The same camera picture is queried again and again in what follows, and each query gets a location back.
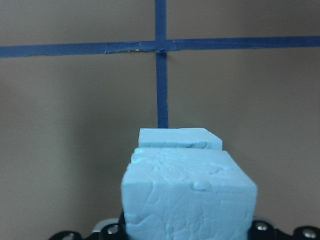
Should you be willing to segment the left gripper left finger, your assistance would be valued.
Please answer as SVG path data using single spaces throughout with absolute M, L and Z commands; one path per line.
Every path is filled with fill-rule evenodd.
M 127 240 L 126 221 L 122 211 L 119 218 L 108 218 L 98 222 L 91 234 L 83 237 L 79 232 L 64 230 L 52 235 L 50 240 Z

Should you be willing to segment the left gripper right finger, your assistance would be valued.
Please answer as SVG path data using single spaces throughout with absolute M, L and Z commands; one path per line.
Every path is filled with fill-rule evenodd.
M 247 231 L 248 240 L 319 240 L 320 228 L 312 225 L 298 226 L 288 234 L 263 218 L 254 217 Z

